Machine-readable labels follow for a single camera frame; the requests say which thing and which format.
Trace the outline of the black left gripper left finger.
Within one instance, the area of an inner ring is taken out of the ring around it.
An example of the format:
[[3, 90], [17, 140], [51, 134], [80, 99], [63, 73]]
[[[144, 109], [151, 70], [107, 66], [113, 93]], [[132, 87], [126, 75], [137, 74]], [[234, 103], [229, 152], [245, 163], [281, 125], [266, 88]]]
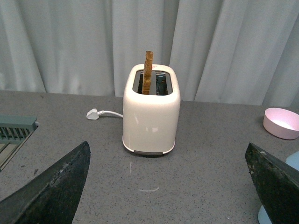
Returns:
[[71, 224], [91, 158], [84, 141], [0, 202], [2, 224]]

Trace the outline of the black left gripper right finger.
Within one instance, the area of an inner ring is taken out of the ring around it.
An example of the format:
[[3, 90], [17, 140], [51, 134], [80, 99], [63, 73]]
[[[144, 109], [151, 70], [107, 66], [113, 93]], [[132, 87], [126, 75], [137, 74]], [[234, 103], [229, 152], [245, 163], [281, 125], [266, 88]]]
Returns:
[[273, 224], [299, 222], [299, 171], [249, 143], [246, 163], [258, 197]]

